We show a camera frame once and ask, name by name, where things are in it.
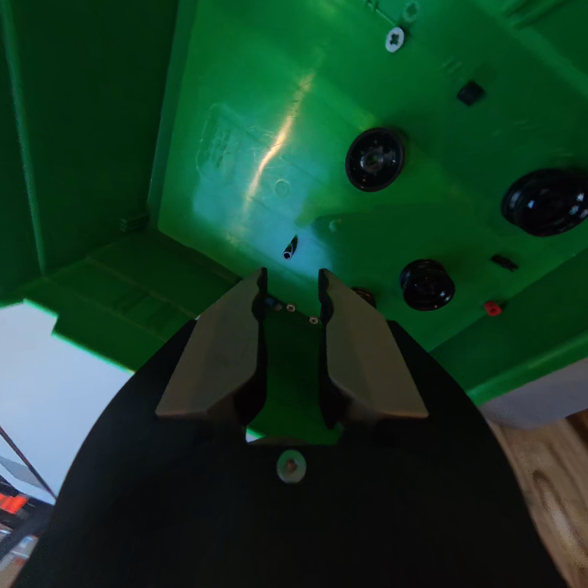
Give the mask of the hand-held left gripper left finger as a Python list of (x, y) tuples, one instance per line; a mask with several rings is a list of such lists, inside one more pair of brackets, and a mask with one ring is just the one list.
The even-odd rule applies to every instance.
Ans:
[(156, 408), (161, 418), (233, 420), (248, 426), (267, 396), (266, 268), (203, 311)]

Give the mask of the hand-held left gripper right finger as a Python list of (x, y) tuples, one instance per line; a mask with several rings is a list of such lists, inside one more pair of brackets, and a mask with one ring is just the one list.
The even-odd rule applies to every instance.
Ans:
[(429, 417), (385, 317), (330, 270), (318, 276), (319, 407), (327, 428), (344, 422)]

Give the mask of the green plastic bin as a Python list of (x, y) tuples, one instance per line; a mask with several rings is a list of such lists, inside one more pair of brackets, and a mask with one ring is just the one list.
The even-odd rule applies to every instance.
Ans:
[[(406, 141), (374, 193), (345, 173), (371, 128)], [(309, 323), (323, 268), (479, 406), (585, 359), (587, 220), (539, 238), (501, 214), (544, 168), (587, 172), (587, 1), (1, 1), (1, 306), (135, 371), (265, 267), (283, 307), (262, 434), (335, 437)], [(455, 284), (437, 311), (403, 300), (418, 259)]]

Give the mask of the pale office desk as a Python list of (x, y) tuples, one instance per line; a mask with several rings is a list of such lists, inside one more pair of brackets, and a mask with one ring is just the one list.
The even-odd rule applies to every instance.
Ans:
[(56, 333), (26, 300), (1, 309), (1, 476), (54, 505), (93, 425), (133, 375)]

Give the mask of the wooden board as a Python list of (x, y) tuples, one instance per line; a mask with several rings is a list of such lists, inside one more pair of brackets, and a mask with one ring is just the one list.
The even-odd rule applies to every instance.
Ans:
[(587, 410), (529, 430), (488, 422), (569, 587), (587, 587)]

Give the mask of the background storage shelving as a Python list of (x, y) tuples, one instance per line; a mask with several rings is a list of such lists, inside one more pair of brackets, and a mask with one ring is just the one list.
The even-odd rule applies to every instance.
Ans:
[(12, 587), (47, 528), (53, 505), (1, 477), (1, 587)]

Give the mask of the small black bush piece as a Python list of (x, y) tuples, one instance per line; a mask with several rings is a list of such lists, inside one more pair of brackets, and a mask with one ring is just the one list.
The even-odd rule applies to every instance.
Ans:
[(467, 81), (458, 91), (456, 98), (467, 107), (472, 107), (486, 96), (484, 88), (474, 80)]

